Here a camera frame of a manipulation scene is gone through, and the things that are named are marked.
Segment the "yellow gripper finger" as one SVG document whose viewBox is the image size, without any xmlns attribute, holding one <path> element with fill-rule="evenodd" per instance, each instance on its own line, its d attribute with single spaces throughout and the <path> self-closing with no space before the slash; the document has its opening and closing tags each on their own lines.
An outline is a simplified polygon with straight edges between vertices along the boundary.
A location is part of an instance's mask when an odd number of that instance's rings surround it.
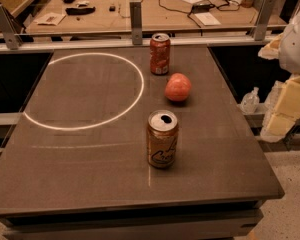
<svg viewBox="0 0 300 240">
<path fill-rule="evenodd" d="M 262 47 L 258 52 L 258 56 L 267 60 L 277 59 L 279 57 L 279 46 L 282 36 L 283 34 L 279 34 L 271 42 Z"/>
</svg>

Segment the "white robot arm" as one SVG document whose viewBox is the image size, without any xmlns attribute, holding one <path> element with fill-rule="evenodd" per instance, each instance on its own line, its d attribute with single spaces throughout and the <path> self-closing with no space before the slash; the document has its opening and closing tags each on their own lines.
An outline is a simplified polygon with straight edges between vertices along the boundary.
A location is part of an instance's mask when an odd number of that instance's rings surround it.
<svg viewBox="0 0 300 240">
<path fill-rule="evenodd" d="M 285 82 L 275 82 L 265 101 L 260 136 L 264 141 L 277 142 L 300 119 L 300 11 L 281 34 L 260 49 L 258 56 L 278 59 L 280 67 L 291 74 Z"/>
</svg>

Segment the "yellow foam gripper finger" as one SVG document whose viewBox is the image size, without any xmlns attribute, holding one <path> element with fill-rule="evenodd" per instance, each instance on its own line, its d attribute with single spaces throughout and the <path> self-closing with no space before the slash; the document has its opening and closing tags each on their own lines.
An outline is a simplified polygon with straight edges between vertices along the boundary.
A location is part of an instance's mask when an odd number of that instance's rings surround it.
<svg viewBox="0 0 300 240">
<path fill-rule="evenodd" d="M 300 75 L 292 75 L 284 83 L 277 82 L 267 99 L 261 139 L 278 142 L 300 119 Z"/>
</svg>

